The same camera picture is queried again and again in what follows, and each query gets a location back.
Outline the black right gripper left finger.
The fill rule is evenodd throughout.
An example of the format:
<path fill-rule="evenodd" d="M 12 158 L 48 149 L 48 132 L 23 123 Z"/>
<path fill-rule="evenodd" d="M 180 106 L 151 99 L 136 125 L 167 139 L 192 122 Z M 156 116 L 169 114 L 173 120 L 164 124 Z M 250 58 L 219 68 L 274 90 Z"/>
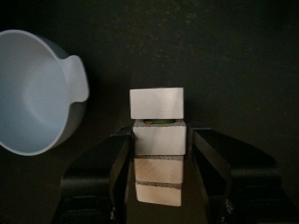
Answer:
<path fill-rule="evenodd" d="M 132 127 L 121 128 L 69 164 L 51 224 L 127 224 Z"/>

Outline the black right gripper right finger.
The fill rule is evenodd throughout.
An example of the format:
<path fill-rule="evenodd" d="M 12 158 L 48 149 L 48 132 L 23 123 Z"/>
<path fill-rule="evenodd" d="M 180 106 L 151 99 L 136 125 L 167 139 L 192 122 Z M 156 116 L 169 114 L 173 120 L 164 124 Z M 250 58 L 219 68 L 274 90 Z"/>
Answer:
<path fill-rule="evenodd" d="M 191 132 L 209 224 L 299 224 L 278 162 L 259 148 L 211 129 Z"/>

